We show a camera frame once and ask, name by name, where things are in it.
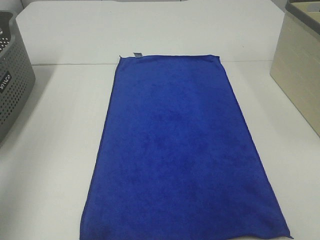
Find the blue microfibre towel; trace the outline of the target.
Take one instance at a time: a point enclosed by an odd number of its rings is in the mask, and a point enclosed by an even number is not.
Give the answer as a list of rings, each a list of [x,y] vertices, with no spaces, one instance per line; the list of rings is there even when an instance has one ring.
[[[219,56],[120,58],[79,237],[291,237]]]

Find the beige storage box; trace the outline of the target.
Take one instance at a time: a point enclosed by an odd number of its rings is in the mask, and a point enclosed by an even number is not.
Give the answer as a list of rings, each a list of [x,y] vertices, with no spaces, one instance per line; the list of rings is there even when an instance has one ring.
[[[320,2],[285,5],[270,75],[311,128],[320,132]]]

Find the grey perforated plastic basket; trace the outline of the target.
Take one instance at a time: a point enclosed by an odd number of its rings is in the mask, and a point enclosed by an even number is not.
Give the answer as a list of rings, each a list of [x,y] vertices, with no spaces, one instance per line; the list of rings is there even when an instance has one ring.
[[[1,141],[20,115],[36,80],[16,17],[13,11],[0,11]]]

